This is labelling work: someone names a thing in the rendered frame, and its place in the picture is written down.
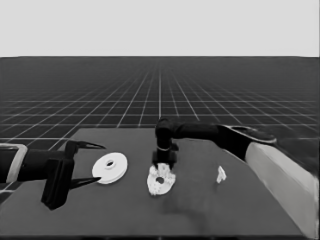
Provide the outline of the small white T-shaped piece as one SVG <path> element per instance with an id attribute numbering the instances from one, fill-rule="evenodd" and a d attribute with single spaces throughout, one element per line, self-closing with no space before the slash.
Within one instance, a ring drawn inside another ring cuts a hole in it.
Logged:
<path id="1" fill-rule="evenodd" d="M 219 166 L 218 167 L 218 176 L 217 176 L 216 182 L 218 184 L 220 184 L 222 181 L 225 181 L 226 178 L 227 178 L 226 172 L 224 171 L 224 169 L 221 166 Z"/>

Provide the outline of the large thick white disc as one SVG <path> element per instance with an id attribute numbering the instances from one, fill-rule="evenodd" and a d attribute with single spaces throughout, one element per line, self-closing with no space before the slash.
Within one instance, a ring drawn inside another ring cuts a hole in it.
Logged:
<path id="1" fill-rule="evenodd" d="M 128 160 L 120 152 L 111 152 L 100 157 L 92 167 L 92 176 L 99 177 L 100 184 L 111 184 L 124 176 Z"/>

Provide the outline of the white round carrier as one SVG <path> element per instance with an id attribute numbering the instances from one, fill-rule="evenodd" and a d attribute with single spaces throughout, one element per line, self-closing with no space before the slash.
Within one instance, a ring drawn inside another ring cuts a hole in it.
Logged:
<path id="1" fill-rule="evenodd" d="M 152 185 L 152 184 L 155 184 L 155 183 L 158 183 L 160 185 L 160 191 L 159 191 L 159 194 L 158 195 L 164 195 L 166 193 L 168 193 L 171 188 L 173 187 L 173 184 L 172 186 L 168 185 L 166 183 L 166 175 L 169 174 L 169 173 L 166 173 L 166 174 L 160 174 L 158 172 L 158 176 L 156 178 L 150 176 L 148 174 L 148 177 L 147 177 L 147 187 L 148 187 L 148 190 L 149 190 L 149 186 Z"/>

